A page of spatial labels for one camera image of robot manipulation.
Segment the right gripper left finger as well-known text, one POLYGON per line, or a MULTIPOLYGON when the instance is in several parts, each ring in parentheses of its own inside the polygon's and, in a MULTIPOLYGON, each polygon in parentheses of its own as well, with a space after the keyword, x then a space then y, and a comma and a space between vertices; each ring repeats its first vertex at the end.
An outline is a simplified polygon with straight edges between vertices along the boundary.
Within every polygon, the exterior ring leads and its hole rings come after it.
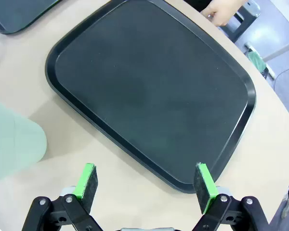
POLYGON ((87 163, 71 193, 51 201, 48 197, 36 197, 30 206, 22 230, 58 231, 71 225, 76 231, 101 231, 102 228, 90 215, 98 186, 96 166, 87 163))

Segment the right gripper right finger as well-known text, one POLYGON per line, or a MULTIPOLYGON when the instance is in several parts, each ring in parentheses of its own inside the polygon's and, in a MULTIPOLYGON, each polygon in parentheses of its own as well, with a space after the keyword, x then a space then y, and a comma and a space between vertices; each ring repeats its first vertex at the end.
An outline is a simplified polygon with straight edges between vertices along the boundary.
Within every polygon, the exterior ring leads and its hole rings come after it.
POLYGON ((202 213, 195 231, 216 231, 221 224, 234 231, 268 231, 269 223, 259 200, 247 196, 240 201, 225 193, 219 193, 204 163, 197 163, 194 188, 202 213))

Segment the person's left hand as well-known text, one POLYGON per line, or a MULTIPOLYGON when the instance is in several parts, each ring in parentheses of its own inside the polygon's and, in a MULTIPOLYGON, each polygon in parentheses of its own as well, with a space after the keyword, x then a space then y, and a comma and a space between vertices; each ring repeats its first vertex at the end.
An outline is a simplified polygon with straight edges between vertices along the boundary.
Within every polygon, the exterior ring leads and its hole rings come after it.
POLYGON ((200 13, 215 26, 225 26, 246 0, 212 0, 200 13))

